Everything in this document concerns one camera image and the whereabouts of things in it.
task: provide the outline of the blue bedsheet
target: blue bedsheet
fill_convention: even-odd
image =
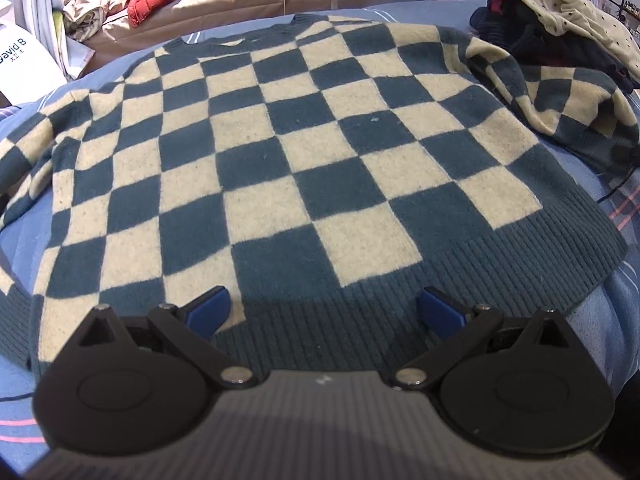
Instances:
[[[424,23],[470,30],[468,18],[473,10],[481,5],[484,5],[483,0],[409,2],[386,4],[364,10],[341,10],[340,13],[378,21]],[[211,37],[238,34],[289,20],[290,16],[283,16],[238,23],[191,34],[184,39],[188,43],[196,43]],[[120,58],[90,76],[53,92],[39,102],[23,107],[19,113],[0,123],[0,139],[36,110],[59,98],[69,89],[97,89],[120,76],[134,60],[148,51],[149,49]],[[635,102],[634,106],[637,115],[640,116],[640,101]],[[594,199],[607,193],[607,184],[578,159],[561,148],[546,145],[565,170]],[[51,203],[52,193],[49,191],[23,218],[0,232],[0,250],[11,263],[18,279],[29,291],[33,290],[40,258],[49,241]],[[640,295],[636,269],[640,269],[640,171],[636,172],[610,200],[604,201],[602,207],[618,225],[629,243],[630,250],[623,265],[569,316],[569,320],[617,394],[626,380],[638,370]],[[1,357],[0,378],[0,397],[23,394],[33,387],[33,380],[27,372],[19,370]],[[0,401],[0,454],[18,471],[24,471],[46,450],[44,444],[33,442],[33,439],[40,435],[30,419],[29,399]],[[3,425],[4,422],[17,420],[23,420],[21,425]]]

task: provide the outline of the white shopping bag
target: white shopping bag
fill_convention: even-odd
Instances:
[[[64,84],[62,70],[32,34],[0,22],[0,91],[12,105],[37,101]]]

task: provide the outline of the beige fabric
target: beige fabric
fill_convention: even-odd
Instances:
[[[386,0],[338,0],[341,9],[366,7]],[[84,73],[108,62],[185,34],[231,23],[331,8],[331,0],[176,0],[158,9],[138,27],[126,10],[109,18],[85,44],[95,55]]]
[[[567,31],[597,41],[617,57],[640,80],[640,49],[631,33],[616,18],[597,9],[588,0],[522,0],[533,9],[554,36]]]
[[[129,0],[62,0],[67,35],[84,41],[100,30],[108,16],[129,5]]]

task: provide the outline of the sweater cuff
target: sweater cuff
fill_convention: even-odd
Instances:
[[[0,354],[23,368],[31,363],[30,319],[31,297],[13,282],[6,295],[0,292]]]

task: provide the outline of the checkered sweater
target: checkered sweater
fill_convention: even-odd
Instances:
[[[33,299],[0,272],[0,348],[38,371],[97,303],[142,314],[215,285],[233,308],[213,343],[257,374],[401,365],[426,349],[427,285],[568,312],[625,243],[471,68],[562,142],[638,140],[602,74],[535,79],[457,31],[346,18],[174,41],[70,92],[0,144],[0,226],[53,186]]]

